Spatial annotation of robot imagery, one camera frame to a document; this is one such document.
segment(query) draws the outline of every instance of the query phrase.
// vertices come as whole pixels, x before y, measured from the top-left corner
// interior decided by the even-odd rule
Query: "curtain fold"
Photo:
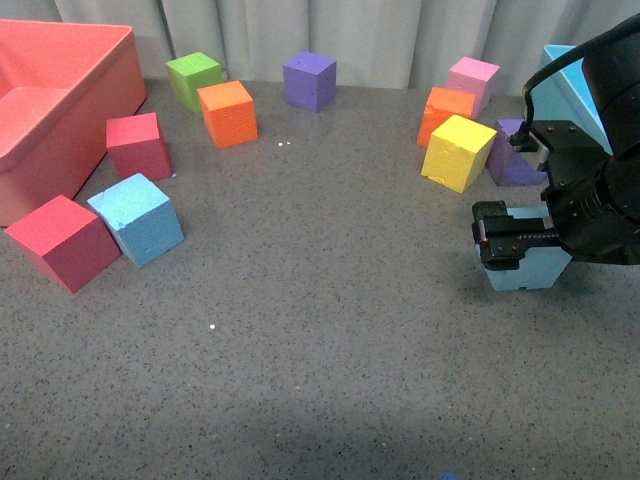
[[[229,78],[282,80],[303,50],[338,60],[338,83],[429,90],[462,56],[500,65],[519,94],[549,43],[577,44],[638,0],[0,0],[0,17],[132,25],[143,72],[202,51]]]

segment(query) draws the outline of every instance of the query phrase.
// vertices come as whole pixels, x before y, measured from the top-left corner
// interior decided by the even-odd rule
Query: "robotic arm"
[[[584,57],[582,70],[613,156],[568,121],[534,121],[531,90]],[[488,270],[516,270],[531,247],[560,246],[573,260],[640,264],[640,14],[570,50],[523,88],[526,118],[514,150],[544,152],[550,216],[514,219],[504,202],[473,205],[472,225]]]

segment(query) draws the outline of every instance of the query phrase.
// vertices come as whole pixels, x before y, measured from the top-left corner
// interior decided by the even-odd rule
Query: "yellow cube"
[[[496,131],[473,120],[451,116],[432,134],[422,175],[458,193],[482,172]]]

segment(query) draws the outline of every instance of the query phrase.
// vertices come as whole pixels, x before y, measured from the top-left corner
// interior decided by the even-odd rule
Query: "salmon pink box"
[[[0,226],[73,198],[146,96],[131,27],[0,20]]]

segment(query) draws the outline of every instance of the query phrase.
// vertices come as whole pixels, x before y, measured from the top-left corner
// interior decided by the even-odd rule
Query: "light blue cube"
[[[184,240],[171,199],[141,173],[88,202],[138,268]]]
[[[507,212],[513,218],[543,218],[549,215],[547,207],[508,208]],[[518,270],[485,269],[485,272],[496,291],[551,288],[570,261],[571,255],[561,247],[534,247],[527,250],[525,257],[520,260]]]
[[[571,50],[571,45],[546,45],[540,68]],[[568,65],[531,91],[536,120],[571,120],[587,132],[611,154],[587,80],[582,73],[582,60]]]

